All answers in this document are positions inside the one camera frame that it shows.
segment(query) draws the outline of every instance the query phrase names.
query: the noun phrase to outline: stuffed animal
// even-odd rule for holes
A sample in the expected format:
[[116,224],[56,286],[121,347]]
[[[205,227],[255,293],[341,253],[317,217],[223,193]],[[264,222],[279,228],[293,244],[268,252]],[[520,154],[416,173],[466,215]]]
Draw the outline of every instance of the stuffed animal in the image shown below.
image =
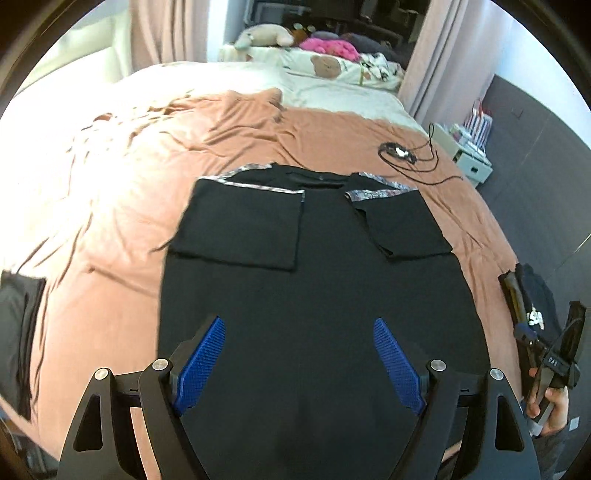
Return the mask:
[[300,44],[302,50],[325,53],[345,60],[359,61],[359,53],[355,47],[345,40],[322,40],[321,38],[308,38]]
[[237,50],[244,50],[248,47],[291,47],[294,37],[289,30],[281,25],[261,24],[247,28],[240,34],[234,44]]
[[297,47],[300,43],[308,40],[308,32],[301,23],[295,23],[293,28],[288,28],[291,36],[294,37],[294,47]]

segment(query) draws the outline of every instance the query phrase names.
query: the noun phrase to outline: bedroom floor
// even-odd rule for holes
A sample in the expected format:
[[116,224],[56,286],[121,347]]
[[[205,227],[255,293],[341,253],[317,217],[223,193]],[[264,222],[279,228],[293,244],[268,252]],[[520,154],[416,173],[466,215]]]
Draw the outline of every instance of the bedroom floor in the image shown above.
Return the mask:
[[[493,112],[486,152],[494,170],[478,190],[519,260],[544,277],[565,322],[570,301],[591,306],[591,151],[555,114],[504,79],[495,77],[483,104]],[[591,431],[591,348],[580,367],[570,403],[580,423],[562,469]]]

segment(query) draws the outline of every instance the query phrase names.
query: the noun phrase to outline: black shirt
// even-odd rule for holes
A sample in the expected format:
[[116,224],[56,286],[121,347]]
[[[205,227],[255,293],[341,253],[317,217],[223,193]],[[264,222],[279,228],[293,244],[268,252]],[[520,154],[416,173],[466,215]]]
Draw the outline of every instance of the black shirt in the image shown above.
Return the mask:
[[46,281],[3,271],[0,278],[0,395],[31,418],[31,351]]
[[210,314],[226,345],[183,424],[216,480],[389,477],[416,417],[376,353],[378,317],[426,358],[490,367],[420,193],[363,174],[275,165],[199,180],[166,259],[159,355]]

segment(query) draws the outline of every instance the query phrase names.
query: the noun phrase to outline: striped bag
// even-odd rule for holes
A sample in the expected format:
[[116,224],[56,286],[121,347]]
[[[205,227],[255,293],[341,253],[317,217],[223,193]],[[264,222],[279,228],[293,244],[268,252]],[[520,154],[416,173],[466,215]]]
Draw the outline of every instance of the striped bag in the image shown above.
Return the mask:
[[464,127],[470,132],[472,142],[481,150],[486,147],[486,142],[491,134],[492,114],[482,107],[482,101],[477,100],[472,106],[472,112],[466,118]]

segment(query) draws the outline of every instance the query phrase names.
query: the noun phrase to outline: pink curtain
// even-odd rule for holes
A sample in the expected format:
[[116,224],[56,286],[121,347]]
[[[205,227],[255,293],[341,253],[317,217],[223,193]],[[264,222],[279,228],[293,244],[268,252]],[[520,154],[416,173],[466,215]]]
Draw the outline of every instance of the pink curtain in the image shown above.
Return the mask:
[[206,61],[209,0],[130,0],[129,9],[134,71],[171,61]]
[[431,0],[398,97],[410,115],[462,123],[491,84],[512,25],[491,0]]

